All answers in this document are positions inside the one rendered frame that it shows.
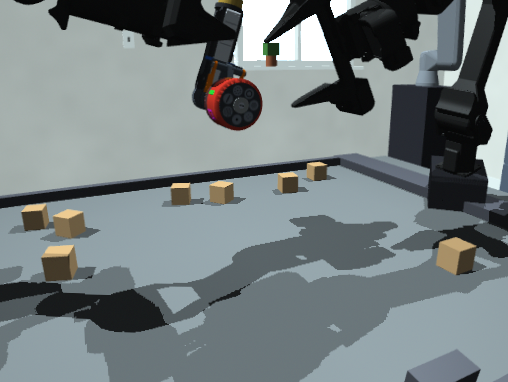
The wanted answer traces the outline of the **tan cube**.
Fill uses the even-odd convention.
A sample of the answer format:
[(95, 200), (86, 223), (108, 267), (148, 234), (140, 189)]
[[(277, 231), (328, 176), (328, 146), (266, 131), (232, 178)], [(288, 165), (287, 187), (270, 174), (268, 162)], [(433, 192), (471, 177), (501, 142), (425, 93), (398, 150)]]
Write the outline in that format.
[(281, 193), (298, 192), (298, 176), (291, 173), (278, 173), (278, 190)]
[(327, 179), (327, 165), (321, 162), (307, 163), (307, 178), (313, 181)]
[(234, 200), (234, 186), (233, 183), (217, 181), (209, 185), (210, 202), (227, 204)]
[(436, 265), (458, 275), (473, 269), (477, 246), (457, 237), (439, 242)]
[(190, 205), (190, 183), (173, 183), (171, 186), (172, 205)]
[(65, 210), (53, 216), (56, 236), (74, 238), (86, 231), (81, 211)]
[(72, 280), (77, 269), (74, 245), (49, 246), (41, 257), (45, 280)]
[(49, 223), (46, 204), (27, 205), (21, 213), (25, 231), (45, 229)]

